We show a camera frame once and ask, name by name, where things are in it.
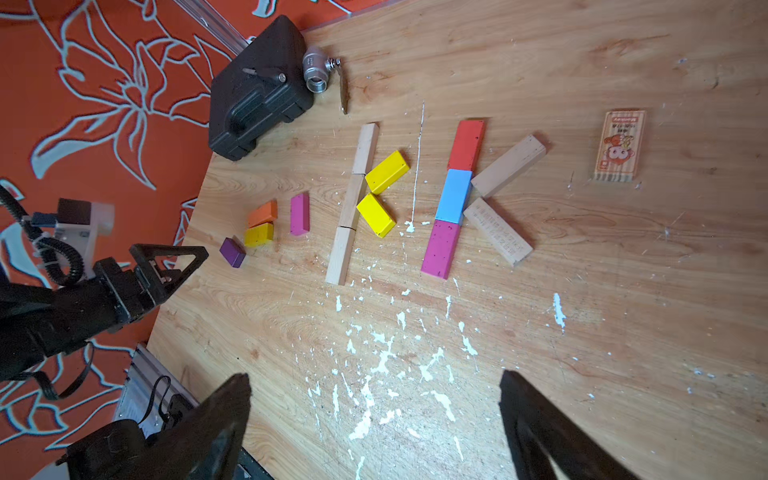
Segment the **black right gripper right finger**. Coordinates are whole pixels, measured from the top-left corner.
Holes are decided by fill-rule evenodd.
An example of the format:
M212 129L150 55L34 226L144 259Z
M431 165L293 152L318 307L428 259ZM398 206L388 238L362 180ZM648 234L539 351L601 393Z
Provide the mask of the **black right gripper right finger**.
M499 384L500 415L519 479L634 479L520 373L506 370Z

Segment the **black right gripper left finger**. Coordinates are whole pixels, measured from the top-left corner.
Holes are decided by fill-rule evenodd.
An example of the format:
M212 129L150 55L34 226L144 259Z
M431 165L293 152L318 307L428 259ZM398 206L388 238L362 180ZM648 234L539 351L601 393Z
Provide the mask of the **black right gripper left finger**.
M143 460L145 479L240 479L239 456L250 412L244 373L231 376L183 420L158 436Z

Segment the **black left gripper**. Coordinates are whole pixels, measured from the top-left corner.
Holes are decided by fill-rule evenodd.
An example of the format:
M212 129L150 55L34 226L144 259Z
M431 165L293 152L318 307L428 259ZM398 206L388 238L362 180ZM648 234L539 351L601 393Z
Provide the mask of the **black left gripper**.
M139 321L174 294L209 257L203 246L134 244L129 249L134 270L123 269L113 258L94 264L100 286L95 324L123 327Z

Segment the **purple block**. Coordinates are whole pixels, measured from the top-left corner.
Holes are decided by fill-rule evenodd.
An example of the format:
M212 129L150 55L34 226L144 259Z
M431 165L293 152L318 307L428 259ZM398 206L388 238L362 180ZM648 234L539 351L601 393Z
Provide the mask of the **purple block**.
M246 257L243 246L234 238L226 237L219 251L227 263L233 268L240 268Z

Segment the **yellow block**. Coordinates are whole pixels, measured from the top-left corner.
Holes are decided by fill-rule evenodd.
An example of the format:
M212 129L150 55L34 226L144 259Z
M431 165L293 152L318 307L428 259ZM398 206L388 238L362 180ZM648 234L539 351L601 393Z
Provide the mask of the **yellow block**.
M379 238L386 237L396 225L374 194L367 194L357 204L357 210Z
M404 156L400 151L394 151L385 160L373 168L365 180L374 195L379 195L387 190L410 170Z
M243 243L248 248L255 248L274 239L274 225L271 222L251 227L245 231Z

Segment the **magenta block front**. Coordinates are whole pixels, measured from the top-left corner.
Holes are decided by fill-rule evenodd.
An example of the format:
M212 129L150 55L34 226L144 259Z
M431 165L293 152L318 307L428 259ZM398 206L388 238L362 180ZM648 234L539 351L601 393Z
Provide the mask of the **magenta block front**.
M301 192L291 198L290 233L302 236L310 231L310 199L308 192Z

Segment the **magenta block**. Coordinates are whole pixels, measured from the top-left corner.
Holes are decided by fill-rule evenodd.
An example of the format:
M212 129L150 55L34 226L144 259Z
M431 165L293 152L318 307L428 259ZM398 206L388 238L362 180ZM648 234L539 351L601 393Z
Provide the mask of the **magenta block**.
M460 229L456 223L442 220L434 222L421 266L423 273L441 279L449 277Z
M302 236L310 231L310 199L308 192L301 192L291 198L290 233Z

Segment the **natural wooden block angled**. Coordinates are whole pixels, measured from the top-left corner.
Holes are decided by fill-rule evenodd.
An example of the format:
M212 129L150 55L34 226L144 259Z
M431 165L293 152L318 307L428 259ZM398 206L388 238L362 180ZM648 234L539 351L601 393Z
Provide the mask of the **natural wooden block angled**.
M333 285L345 283L354 237L354 229L342 226L336 229L325 277L327 283Z

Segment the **engraved wooden block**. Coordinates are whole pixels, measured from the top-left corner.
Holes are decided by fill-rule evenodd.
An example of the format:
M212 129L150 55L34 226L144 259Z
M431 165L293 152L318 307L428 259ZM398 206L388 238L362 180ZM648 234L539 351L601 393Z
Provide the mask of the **engraved wooden block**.
M473 201L463 214L511 266L533 252L533 247L483 198Z

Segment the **blue block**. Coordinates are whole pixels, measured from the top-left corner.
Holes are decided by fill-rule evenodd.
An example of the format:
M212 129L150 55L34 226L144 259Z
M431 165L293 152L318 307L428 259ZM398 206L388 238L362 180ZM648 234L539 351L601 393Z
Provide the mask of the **blue block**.
M437 220L454 224L462 222L471 179L472 172L469 170L448 170L436 213Z

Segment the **pale wooden block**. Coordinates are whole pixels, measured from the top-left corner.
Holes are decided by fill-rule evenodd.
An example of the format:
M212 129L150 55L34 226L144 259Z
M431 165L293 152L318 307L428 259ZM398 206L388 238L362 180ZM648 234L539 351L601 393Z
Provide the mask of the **pale wooden block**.
M491 197L546 153L546 147L529 135L476 175L471 184L482 197Z

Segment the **red block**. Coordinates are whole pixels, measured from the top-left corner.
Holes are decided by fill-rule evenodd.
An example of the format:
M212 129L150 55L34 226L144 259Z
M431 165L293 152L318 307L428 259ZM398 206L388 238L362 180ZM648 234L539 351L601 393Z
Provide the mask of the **red block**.
M485 127L485 119L467 119L459 122L448 161L449 170L475 169Z

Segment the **printed wooden block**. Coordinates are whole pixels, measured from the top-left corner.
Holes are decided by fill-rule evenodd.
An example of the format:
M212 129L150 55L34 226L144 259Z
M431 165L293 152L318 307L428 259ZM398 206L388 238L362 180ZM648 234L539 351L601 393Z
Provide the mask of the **printed wooden block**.
M612 110L606 113L594 180L630 182L635 178L645 119L644 110Z

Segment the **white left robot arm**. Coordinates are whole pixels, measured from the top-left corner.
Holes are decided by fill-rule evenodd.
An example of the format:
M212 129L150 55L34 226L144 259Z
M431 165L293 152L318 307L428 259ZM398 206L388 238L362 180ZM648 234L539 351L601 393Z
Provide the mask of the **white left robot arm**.
M1 379L57 354L83 348L100 333L136 322L165 303L208 258L203 246L135 244L136 266L112 258L94 264L94 277L57 290L1 286Z

